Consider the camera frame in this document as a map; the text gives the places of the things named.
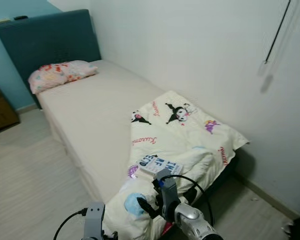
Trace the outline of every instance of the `pink floral pillow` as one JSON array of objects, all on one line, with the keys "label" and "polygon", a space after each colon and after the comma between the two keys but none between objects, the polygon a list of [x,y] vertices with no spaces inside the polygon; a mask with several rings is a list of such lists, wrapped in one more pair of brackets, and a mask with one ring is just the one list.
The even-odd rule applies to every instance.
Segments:
[{"label": "pink floral pillow", "polygon": [[34,71],[28,82],[33,94],[44,90],[74,82],[97,73],[97,67],[81,60],[49,64]]}]

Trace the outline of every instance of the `blanket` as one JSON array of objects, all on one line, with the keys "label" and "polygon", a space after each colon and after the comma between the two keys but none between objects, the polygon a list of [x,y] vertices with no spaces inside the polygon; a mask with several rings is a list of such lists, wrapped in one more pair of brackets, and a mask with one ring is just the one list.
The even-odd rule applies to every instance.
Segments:
[{"label": "blanket", "polygon": [[[138,163],[145,156],[154,156],[182,165],[180,174],[207,189],[235,156],[234,150],[247,142],[239,132],[177,93],[159,96],[132,113],[127,182],[106,205],[105,224],[118,231],[121,240],[158,239],[166,222],[160,216],[152,220],[137,202],[137,197],[142,197],[156,208],[153,176]],[[176,181],[179,197],[187,203],[183,193],[193,184],[186,179]]]}]

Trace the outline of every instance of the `blue wall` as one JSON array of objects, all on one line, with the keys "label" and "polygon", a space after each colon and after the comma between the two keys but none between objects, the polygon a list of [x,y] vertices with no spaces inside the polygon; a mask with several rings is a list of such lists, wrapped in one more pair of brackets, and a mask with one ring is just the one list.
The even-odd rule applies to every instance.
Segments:
[{"label": "blue wall", "polygon": [[[0,19],[13,18],[20,15],[35,17],[58,12],[60,10],[47,2],[47,0],[0,0]],[[14,109],[34,103],[1,40],[0,89]]]}]

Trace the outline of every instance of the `bed frame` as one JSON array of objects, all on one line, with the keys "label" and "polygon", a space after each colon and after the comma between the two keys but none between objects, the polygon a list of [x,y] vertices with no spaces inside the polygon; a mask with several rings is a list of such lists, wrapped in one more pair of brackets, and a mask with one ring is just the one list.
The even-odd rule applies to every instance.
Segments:
[{"label": "bed frame", "polygon": [[0,23],[0,39],[30,93],[28,78],[43,65],[101,59],[87,9]]}]

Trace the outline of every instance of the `black cord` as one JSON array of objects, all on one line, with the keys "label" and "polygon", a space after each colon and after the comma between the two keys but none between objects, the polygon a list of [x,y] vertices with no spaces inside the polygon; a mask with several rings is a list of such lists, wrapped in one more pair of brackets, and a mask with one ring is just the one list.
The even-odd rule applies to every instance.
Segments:
[{"label": "black cord", "polygon": [[214,220],[214,215],[212,214],[212,208],[211,208],[211,205],[210,205],[210,202],[209,202],[209,197],[208,195],[206,194],[205,190],[203,190],[203,188],[194,180],[192,180],[191,178],[187,177],[187,176],[183,176],[183,175],[168,175],[168,176],[164,176],[160,179],[160,181],[163,181],[165,179],[170,179],[170,178],[181,178],[181,179],[186,179],[190,182],[192,182],[195,186],[197,186],[200,191],[202,192],[202,195],[205,197],[206,199],[206,203],[208,205],[208,210],[209,210],[209,215],[210,215],[210,224],[211,226],[213,227],[215,225],[215,220]]},{"label": "black cord", "polygon": [[57,236],[58,236],[58,234],[59,234],[61,228],[65,225],[65,223],[66,223],[69,219],[71,219],[72,217],[74,217],[75,215],[78,215],[78,214],[81,214],[82,216],[85,216],[85,215],[87,214],[87,210],[88,210],[88,208],[86,207],[86,208],[83,208],[83,209],[81,209],[80,211],[77,211],[77,212],[71,214],[70,216],[68,216],[68,217],[63,221],[63,223],[61,223],[61,225],[59,226],[58,230],[55,232],[55,235],[54,235],[53,240],[57,240]]}]

